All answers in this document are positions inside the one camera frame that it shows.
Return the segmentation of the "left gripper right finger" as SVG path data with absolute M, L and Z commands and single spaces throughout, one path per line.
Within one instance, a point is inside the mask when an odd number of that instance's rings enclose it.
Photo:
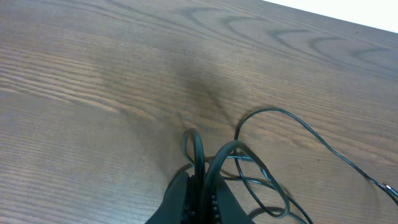
M 213 223 L 254 224 L 220 175 L 216 178 L 212 194 L 211 216 Z

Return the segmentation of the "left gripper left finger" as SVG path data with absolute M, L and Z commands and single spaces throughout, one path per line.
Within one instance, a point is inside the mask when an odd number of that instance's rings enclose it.
M 196 177 L 179 174 L 146 224 L 189 224 L 196 216 Z

